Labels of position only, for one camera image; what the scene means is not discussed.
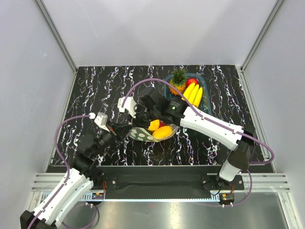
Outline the red toy pepper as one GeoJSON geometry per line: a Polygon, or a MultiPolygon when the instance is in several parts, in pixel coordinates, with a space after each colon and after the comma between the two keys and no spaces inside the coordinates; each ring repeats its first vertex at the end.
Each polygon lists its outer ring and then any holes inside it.
{"type": "Polygon", "coordinates": [[[161,127],[163,127],[163,126],[166,126],[166,124],[163,123],[163,122],[160,122],[160,123],[159,123],[159,128],[161,128],[161,127]]]}

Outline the yellow toy mango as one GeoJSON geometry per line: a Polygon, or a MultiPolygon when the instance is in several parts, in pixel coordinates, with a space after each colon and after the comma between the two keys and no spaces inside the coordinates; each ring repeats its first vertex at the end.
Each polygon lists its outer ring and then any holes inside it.
{"type": "Polygon", "coordinates": [[[161,128],[158,128],[157,130],[155,130],[152,133],[152,136],[154,138],[161,139],[161,138],[168,137],[171,133],[172,133],[172,128],[170,126],[163,126],[161,128]]]}

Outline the clear polka-dot zip bag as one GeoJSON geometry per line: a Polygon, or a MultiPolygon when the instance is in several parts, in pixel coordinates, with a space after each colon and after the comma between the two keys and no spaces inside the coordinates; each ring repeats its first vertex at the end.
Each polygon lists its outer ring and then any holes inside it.
{"type": "Polygon", "coordinates": [[[178,126],[174,124],[162,126],[155,131],[150,131],[142,127],[134,127],[128,133],[128,137],[143,142],[161,142],[174,136],[177,130],[178,126]]]}

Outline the yellow toy lemon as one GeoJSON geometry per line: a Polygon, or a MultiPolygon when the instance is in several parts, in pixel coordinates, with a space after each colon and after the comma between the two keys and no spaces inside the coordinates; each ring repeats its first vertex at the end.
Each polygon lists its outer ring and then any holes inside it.
{"type": "Polygon", "coordinates": [[[159,128],[159,126],[160,126],[160,120],[159,119],[153,120],[153,121],[150,122],[148,130],[149,131],[155,131],[159,128]]]}

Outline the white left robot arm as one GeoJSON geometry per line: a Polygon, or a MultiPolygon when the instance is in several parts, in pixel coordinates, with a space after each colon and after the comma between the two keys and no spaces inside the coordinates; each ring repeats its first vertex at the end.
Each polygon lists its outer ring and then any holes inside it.
{"type": "Polygon", "coordinates": [[[132,129],[132,123],[117,124],[104,113],[87,115],[103,129],[101,136],[82,135],[77,142],[77,155],[71,163],[65,162],[67,171],[58,185],[34,210],[20,216],[23,229],[57,229],[69,211],[90,189],[106,187],[103,171],[98,167],[97,155],[111,143],[121,143],[132,129]]]}

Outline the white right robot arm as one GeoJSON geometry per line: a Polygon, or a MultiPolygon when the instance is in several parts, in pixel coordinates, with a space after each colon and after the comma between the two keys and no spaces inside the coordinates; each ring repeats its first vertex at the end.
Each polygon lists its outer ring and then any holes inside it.
{"type": "Polygon", "coordinates": [[[174,124],[200,132],[231,150],[216,177],[218,187],[229,188],[238,172],[250,166],[255,143],[253,125],[242,127],[217,119],[189,105],[179,96],[167,100],[157,89],[148,87],[139,93],[135,108],[136,123],[147,127],[152,120],[174,124]]]}

